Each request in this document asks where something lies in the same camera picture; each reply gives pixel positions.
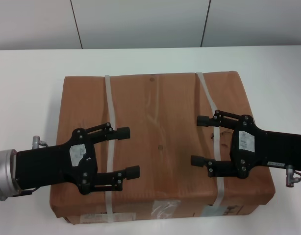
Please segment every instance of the white table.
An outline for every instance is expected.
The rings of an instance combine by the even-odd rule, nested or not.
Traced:
[[[301,46],[0,51],[0,150],[54,145],[68,75],[238,71],[257,126],[301,134]],[[301,182],[285,186],[251,215],[71,225],[49,207],[50,187],[0,202],[0,234],[301,234]]]

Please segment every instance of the cardboard box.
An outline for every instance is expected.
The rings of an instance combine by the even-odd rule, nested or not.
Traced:
[[[205,73],[218,109],[251,115],[237,72]],[[191,155],[213,158],[213,128],[196,126],[198,115],[212,116],[203,86],[195,73],[110,77],[116,127],[129,126],[131,138],[116,141],[113,169],[139,165],[139,179],[124,181],[112,192],[113,214],[106,214],[105,193],[81,195],[70,183],[51,186],[50,206],[57,217],[77,223],[213,215],[216,178],[206,168],[191,166]],[[66,77],[57,144],[74,129],[109,121],[104,77]],[[230,160],[232,130],[220,128],[222,160]],[[95,145],[98,172],[106,172],[108,142]],[[224,178],[224,197],[217,215],[249,214],[275,193],[268,167],[255,167],[247,179]]]

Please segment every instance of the white sticker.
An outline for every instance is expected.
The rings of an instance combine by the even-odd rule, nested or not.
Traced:
[[[151,218],[171,219],[180,203],[180,200],[155,200],[152,205]]]
[[[239,149],[255,152],[255,138],[248,132],[239,131]]]
[[[284,163],[274,163],[274,162],[267,162],[267,165],[274,165],[274,166],[280,166],[280,167],[284,167]]]
[[[113,213],[113,221],[124,222],[136,219],[136,213]],[[107,214],[83,214],[80,216],[81,224],[105,223],[108,222]]]
[[[72,162],[72,166],[78,166],[78,163],[83,158],[86,153],[86,148],[84,144],[73,145],[70,148],[70,158]]]

